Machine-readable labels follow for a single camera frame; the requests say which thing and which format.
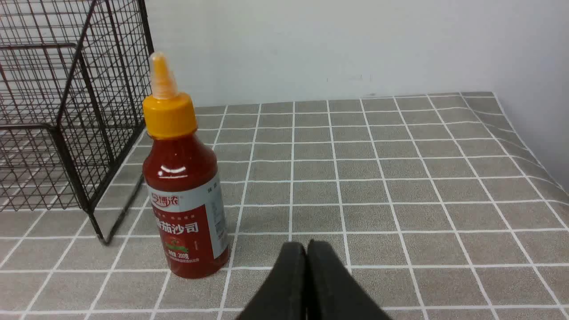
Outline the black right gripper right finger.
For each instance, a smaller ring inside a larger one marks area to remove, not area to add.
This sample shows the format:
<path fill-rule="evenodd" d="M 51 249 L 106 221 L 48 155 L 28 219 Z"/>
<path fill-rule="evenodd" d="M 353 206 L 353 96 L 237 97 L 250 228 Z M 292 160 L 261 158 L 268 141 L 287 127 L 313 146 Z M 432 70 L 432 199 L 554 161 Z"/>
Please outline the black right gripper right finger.
<path fill-rule="evenodd" d="M 390 319 L 350 275 L 328 242 L 309 242 L 307 264 L 308 320 Z"/>

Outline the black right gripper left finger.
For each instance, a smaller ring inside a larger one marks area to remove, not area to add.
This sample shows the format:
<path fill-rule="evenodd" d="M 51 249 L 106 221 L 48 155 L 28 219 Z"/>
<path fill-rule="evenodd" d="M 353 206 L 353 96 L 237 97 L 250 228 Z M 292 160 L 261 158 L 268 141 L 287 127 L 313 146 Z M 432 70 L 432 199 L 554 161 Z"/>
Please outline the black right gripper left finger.
<path fill-rule="evenodd" d="M 304 320 L 306 253 L 299 242 L 282 245 L 268 277 L 238 320 Z"/>

